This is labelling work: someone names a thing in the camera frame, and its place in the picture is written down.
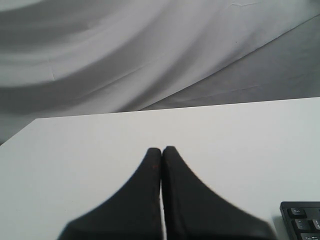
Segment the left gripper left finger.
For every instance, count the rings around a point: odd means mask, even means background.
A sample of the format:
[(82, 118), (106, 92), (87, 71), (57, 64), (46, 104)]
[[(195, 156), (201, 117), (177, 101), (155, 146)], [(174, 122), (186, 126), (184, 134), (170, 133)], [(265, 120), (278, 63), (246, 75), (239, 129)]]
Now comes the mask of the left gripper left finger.
[(161, 240), (162, 153), (149, 148), (130, 179), (107, 201), (70, 221), (61, 240)]

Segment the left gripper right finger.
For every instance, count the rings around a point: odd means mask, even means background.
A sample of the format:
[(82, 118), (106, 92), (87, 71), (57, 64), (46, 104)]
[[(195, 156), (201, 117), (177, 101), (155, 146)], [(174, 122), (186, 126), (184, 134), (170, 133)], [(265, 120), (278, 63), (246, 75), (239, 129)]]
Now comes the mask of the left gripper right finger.
[(162, 152), (162, 202), (169, 240), (274, 240), (270, 225), (209, 189), (173, 146)]

